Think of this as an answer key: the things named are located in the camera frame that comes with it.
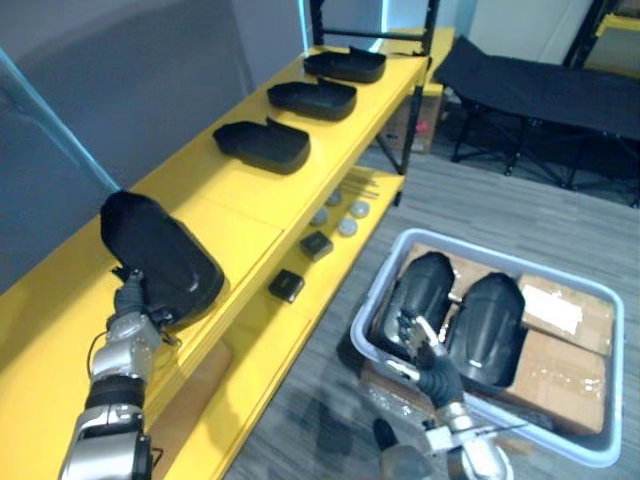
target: gray plastic bin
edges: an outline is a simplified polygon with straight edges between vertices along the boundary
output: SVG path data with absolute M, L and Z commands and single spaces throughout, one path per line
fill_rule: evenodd
M 406 230 L 396 238 L 387 259 L 378 271 L 378 275 L 371 285 L 365 301 L 358 310 L 356 318 L 351 325 L 351 341 L 356 349 L 365 357 L 372 360 L 375 368 L 381 374 L 397 381 L 403 382 L 394 372 L 385 367 L 384 364 L 387 360 L 402 361 L 371 344 L 367 339 L 367 333 L 370 330 L 371 322 L 376 312 L 380 308 L 384 293 L 395 281 L 403 260 L 409 253 L 411 246 L 416 242 L 424 243 L 435 249 L 442 249 L 469 260 L 489 265 L 513 276 L 530 273 L 544 277 L 594 295 L 614 305 L 615 319 L 612 353 L 606 363 L 606 403 L 602 432 L 595 435 L 564 436 L 536 425 L 529 425 L 514 430 L 514 433 L 583 465 L 594 468 L 604 468 L 613 465 L 620 456 L 622 429 L 624 305 L 620 297 L 604 285 L 545 267 L 544 265 L 505 255 L 429 230 Z M 491 424 L 508 426 L 522 423 L 522 420 L 512 413 L 473 395 L 466 394 L 466 401 L 477 415 L 483 417 Z

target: yellow shelf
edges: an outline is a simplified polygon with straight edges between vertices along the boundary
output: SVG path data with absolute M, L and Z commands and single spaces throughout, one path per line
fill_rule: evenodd
M 145 405 L 148 424 L 282 260 L 407 89 L 419 80 L 424 65 L 422 58 L 390 56 L 382 78 L 358 84 L 354 112 L 336 123 L 300 117 L 268 104 L 265 91 L 274 83 L 313 81 L 303 72 L 303 58 L 133 188 L 183 220 L 228 279 L 226 292 L 213 308 L 178 333 L 180 349 L 161 352 Z M 306 164 L 291 175 L 269 173 L 226 157 L 211 138 L 224 123 L 264 122 L 267 115 L 311 136 Z M 100 240 L 99 219 L 94 218 L 0 297 L 0 424 L 11 432 L 11 448 L 0 453 L 3 478 L 57 475 L 88 393 L 87 349 L 113 311 L 113 294 L 119 286 L 109 273 L 114 265 Z M 43 452 L 37 462 L 34 442 Z
M 223 337 L 233 351 L 230 370 L 165 479 L 219 478 L 229 468 L 402 187 L 403 177 L 398 175 L 362 167 L 355 167 L 352 174 L 374 180 L 378 186 L 366 186 L 365 189 L 377 192 L 378 198 L 343 193 L 342 203 L 329 209 L 329 222 L 321 229 L 330 236 L 333 251 L 317 262 L 302 255 L 298 245 L 291 248 L 274 275 L 280 268 L 303 275 L 305 286 L 293 304 L 271 296 L 266 282 L 238 315 Z M 355 236 L 341 237 L 335 231 L 336 225 L 356 199 L 368 202 L 371 211 L 366 218 L 357 220 Z M 315 230 L 308 227 L 304 235 Z
M 394 29 L 394 32 L 399 33 L 412 33 L 420 34 L 424 30 L 422 28 L 399 28 Z M 431 66 L 425 76 L 425 85 L 423 94 L 425 96 L 439 96 L 442 95 L 444 87 L 436 82 L 433 82 L 433 72 L 440 66 L 440 64 L 447 57 L 453 46 L 455 38 L 454 27 L 437 27 L 433 31 L 433 42 L 431 43 Z M 380 45 L 380 53 L 403 53 L 411 55 L 413 52 L 419 52 L 422 49 L 420 42 L 407 42 L 403 40 L 384 40 Z
M 601 37 L 607 28 L 617 28 L 620 30 L 629 30 L 631 32 L 640 32 L 640 18 L 623 17 L 609 13 L 605 15 L 596 31 L 596 36 Z

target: black folding cot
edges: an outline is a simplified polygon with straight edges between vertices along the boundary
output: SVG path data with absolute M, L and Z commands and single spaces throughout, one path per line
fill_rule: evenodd
M 640 80 L 607 72 L 567 68 L 560 65 L 520 60 L 483 53 L 465 37 L 460 37 L 435 77 L 452 88 L 466 110 L 466 119 L 457 139 L 453 162 L 478 155 L 493 155 L 486 148 L 461 154 L 476 120 L 489 114 L 503 114 L 519 119 L 517 132 L 495 125 L 511 142 L 505 161 L 505 175 L 511 175 L 518 159 L 526 156 L 539 172 L 554 184 L 570 189 L 599 188 L 611 181 L 579 184 L 578 170 L 589 170 L 585 152 L 594 138 L 606 138 L 608 155 L 624 156 L 640 171 Z M 534 129 L 553 124 L 549 142 L 576 142 L 568 174 L 561 175 L 548 159 L 542 159 L 528 145 Z M 634 201 L 640 203 L 640 175 L 634 175 Z

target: small black box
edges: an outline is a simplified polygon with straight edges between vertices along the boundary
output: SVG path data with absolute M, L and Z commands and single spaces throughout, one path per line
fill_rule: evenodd
M 300 240 L 300 248 L 311 260 L 320 260 L 333 250 L 333 243 L 322 232 L 314 232 Z
M 276 297 L 293 303 L 302 287 L 304 287 L 304 279 L 300 275 L 282 269 L 269 284 L 269 291 Z

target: robotic arm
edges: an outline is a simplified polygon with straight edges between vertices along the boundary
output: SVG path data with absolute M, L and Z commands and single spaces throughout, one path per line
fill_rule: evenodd
M 389 361 L 387 365 L 413 381 L 436 408 L 442 425 L 427 430 L 431 453 L 446 452 L 449 476 L 454 479 L 511 480 L 513 469 L 504 451 L 495 445 L 495 427 L 483 427 L 471 416 L 460 375 L 427 320 L 401 312 L 400 338 L 417 370 Z
M 145 313 L 142 278 L 134 270 L 116 291 L 106 344 L 93 357 L 91 389 L 59 480 L 151 479 L 142 407 L 163 337 Z

